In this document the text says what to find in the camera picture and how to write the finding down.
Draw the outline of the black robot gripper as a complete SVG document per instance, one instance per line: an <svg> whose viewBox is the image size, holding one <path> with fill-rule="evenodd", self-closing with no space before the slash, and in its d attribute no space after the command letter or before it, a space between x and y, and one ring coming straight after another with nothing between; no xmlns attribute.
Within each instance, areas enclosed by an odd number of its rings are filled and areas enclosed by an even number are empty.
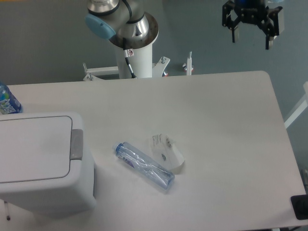
<svg viewBox="0 0 308 231"><path fill-rule="evenodd" d="M284 30L282 6L268 7L267 0L228 0L222 6L222 26L231 31L232 42L239 38L238 24L258 24L266 36L265 49L269 50L273 41Z"/></svg>

